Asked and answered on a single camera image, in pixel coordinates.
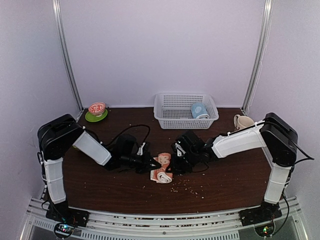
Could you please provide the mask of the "orange bunny towel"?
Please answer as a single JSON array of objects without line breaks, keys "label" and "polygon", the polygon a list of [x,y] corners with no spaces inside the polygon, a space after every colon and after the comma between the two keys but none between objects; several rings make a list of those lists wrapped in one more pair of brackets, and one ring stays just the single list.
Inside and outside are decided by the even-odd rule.
[{"label": "orange bunny towel", "polygon": [[166,172],[167,167],[171,163],[171,154],[167,152],[160,153],[153,158],[161,167],[150,171],[150,180],[158,184],[169,184],[173,180],[173,174]]}]

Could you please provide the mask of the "white plastic basket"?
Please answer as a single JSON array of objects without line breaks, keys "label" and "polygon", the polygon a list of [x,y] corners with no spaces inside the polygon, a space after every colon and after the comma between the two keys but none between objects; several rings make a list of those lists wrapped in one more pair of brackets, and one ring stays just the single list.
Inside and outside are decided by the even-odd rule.
[{"label": "white plastic basket", "polygon": [[[195,119],[191,106],[203,103],[209,118]],[[158,93],[154,99],[154,118],[164,130],[208,129],[219,119],[219,112],[212,97],[202,93]]]}]

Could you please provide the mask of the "blue patterned towel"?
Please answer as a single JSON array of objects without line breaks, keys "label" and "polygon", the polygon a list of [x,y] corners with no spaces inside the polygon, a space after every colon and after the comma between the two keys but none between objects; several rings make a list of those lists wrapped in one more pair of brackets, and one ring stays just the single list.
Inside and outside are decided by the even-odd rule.
[{"label": "blue patterned towel", "polygon": [[194,119],[208,119],[209,114],[202,102],[196,102],[191,106],[191,114]]}]

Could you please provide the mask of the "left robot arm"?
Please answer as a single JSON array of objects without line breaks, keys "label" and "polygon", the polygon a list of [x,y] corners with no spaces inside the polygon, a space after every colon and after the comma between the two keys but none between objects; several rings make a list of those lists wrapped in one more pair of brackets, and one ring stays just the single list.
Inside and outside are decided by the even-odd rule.
[{"label": "left robot arm", "polygon": [[52,213],[61,222],[72,218],[64,188],[63,160],[70,148],[76,148],[93,159],[98,165],[111,171],[122,166],[143,174],[161,168],[149,152],[146,140],[137,139],[121,131],[108,144],[104,144],[95,132],[80,125],[65,114],[43,126],[37,132],[42,179],[47,186]]}]

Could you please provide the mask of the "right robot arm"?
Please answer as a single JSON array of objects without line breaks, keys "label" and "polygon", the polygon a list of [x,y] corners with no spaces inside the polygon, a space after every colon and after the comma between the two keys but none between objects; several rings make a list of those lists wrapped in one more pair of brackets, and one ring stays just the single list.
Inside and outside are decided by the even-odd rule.
[{"label": "right robot arm", "polygon": [[192,130],[180,135],[171,145],[168,173],[192,173],[198,163],[207,164],[248,150],[267,148],[272,167],[261,205],[256,210],[259,220],[268,220],[278,209],[279,200],[289,183],[297,159],[298,133],[273,112],[259,122],[234,132],[203,141]]}]

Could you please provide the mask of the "beige mug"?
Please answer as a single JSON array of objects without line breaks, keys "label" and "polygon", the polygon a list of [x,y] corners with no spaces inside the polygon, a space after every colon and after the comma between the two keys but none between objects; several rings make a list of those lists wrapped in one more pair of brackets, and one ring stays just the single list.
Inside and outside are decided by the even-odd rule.
[{"label": "beige mug", "polygon": [[242,130],[255,124],[255,122],[248,116],[236,114],[233,117],[234,130]]}]

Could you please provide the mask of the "red patterned bowl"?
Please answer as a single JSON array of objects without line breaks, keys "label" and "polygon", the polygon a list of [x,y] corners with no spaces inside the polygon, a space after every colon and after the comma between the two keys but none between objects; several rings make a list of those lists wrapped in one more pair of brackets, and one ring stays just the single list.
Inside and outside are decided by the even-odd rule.
[{"label": "red patterned bowl", "polygon": [[89,106],[88,111],[93,116],[98,117],[104,113],[105,109],[106,109],[106,104],[104,102],[95,102]]}]

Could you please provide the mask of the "green plate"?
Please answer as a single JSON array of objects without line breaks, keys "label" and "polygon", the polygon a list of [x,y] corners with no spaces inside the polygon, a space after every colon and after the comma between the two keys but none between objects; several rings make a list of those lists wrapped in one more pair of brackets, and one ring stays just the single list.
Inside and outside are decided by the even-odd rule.
[{"label": "green plate", "polygon": [[100,116],[93,115],[89,111],[85,114],[85,120],[90,123],[100,122],[105,119],[108,115],[108,110],[105,109],[104,112]]}]

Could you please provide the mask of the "aluminium front rail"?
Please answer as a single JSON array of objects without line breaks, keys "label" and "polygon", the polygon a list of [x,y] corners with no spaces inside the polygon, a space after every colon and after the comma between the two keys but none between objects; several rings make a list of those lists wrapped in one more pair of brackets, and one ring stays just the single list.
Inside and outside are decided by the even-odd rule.
[{"label": "aluminium front rail", "polygon": [[[43,202],[43,199],[31,198],[18,240],[61,240],[54,234],[57,222],[46,218],[45,208],[49,204]],[[288,206],[281,200],[281,217],[270,223],[247,226],[242,224],[239,215],[245,208],[156,215],[85,210],[89,213],[86,227],[75,228],[66,240],[310,240],[297,198],[288,198],[287,202],[286,221]],[[258,235],[262,226],[272,223],[275,235],[270,238]]]}]

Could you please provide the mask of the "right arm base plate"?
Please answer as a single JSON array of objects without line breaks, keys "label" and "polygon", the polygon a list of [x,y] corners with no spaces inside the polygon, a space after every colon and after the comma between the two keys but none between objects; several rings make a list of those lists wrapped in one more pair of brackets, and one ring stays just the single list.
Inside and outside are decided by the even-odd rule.
[{"label": "right arm base plate", "polygon": [[239,212],[242,226],[253,226],[255,233],[262,238],[271,237],[276,232],[274,220],[281,216],[280,209],[273,211],[262,206],[247,208]]}]

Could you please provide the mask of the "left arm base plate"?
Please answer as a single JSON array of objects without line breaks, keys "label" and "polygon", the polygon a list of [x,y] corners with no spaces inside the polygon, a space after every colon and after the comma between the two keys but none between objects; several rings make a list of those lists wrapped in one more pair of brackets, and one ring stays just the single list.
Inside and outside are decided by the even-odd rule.
[{"label": "left arm base plate", "polygon": [[68,216],[62,216],[54,208],[46,211],[46,218],[57,223],[53,227],[53,233],[60,239],[69,238],[77,227],[86,227],[90,213],[85,210],[70,208]]}]

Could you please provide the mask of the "right aluminium frame post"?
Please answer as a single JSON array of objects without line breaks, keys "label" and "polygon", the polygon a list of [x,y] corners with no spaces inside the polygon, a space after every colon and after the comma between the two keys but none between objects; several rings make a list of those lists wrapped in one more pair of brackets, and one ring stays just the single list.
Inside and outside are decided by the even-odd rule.
[{"label": "right aluminium frame post", "polygon": [[261,21],[258,45],[257,45],[253,67],[252,67],[252,71],[249,79],[249,84],[248,84],[244,101],[241,107],[241,111],[243,112],[244,115],[248,115],[250,112],[250,107],[252,105],[255,92],[258,86],[258,82],[260,79],[263,57],[264,57],[265,50],[267,48],[268,39],[270,35],[273,5],[274,5],[273,0],[264,1],[264,11],[263,11],[263,16]]}]

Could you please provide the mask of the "aluminium frame post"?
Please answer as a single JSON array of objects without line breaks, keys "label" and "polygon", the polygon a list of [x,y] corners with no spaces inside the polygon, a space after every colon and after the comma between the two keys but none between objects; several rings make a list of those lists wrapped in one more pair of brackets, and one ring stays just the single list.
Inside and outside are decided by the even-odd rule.
[{"label": "aluminium frame post", "polygon": [[241,111],[243,112],[244,115],[248,115],[250,112],[250,107],[252,105],[255,92],[258,86],[258,82],[260,79],[263,57],[264,57],[265,50],[267,48],[268,39],[270,35],[273,5],[274,5],[273,0],[264,1],[264,11],[263,11],[263,16],[261,21],[258,45],[257,45],[253,67],[252,67],[252,71],[249,79],[249,84],[248,84],[244,101],[241,107]]},{"label": "aluminium frame post", "polygon": [[72,64],[71,64],[71,58],[70,58],[69,51],[68,51],[60,1],[53,0],[52,7],[53,7],[53,14],[54,14],[55,22],[56,22],[56,27],[57,27],[57,32],[58,32],[58,36],[59,36],[60,47],[61,47],[61,51],[62,51],[62,57],[63,57],[64,66],[66,69],[67,78],[68,78],[68,81],[69,81],[69,84],[71,87],[71,92],[72,92],[72,95],[75,99],[77,108],[79,111],[82,112],[84,110],[84,106],[82,104],[80,93],[79,93],[79,90],[78,90],[78,87],[77,87],[77,84],[75,81],[74,72],[73,72],[73,68],[72,68]]}]

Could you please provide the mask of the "left aluminium frame post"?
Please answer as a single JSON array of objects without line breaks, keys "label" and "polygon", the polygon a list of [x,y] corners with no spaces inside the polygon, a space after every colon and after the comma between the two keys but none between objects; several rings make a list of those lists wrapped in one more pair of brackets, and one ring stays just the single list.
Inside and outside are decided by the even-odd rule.
[{"label": "left aluminium frame post", "polygon": [[82,104],[80,93],[79,93],[79,90],[78,90],[78,87],[77,87],[77,84],[75,81],[74,72],[73,72],[73,68],[72,68],[72,64],[71,64],[71,58],[70,58],[69,51],[68,51],[60,1],[53,0],[52,7],[53,7],[53,14],[54,14],[55,22],[56,22],[56,27],[57,27],[57,32],[58,32],[58,36],[59,36],[60,47],[61,47],[61,51],[62,51],[62,57],[63,57],[64,66],[66,69],[67,78],[68,78],[68,81],[69,81],[69,84],[71,87],[71,92],[72,92],[72,95],[75,99],[77,108],[79,111],[82,112],[84,110],[84,106]]}]

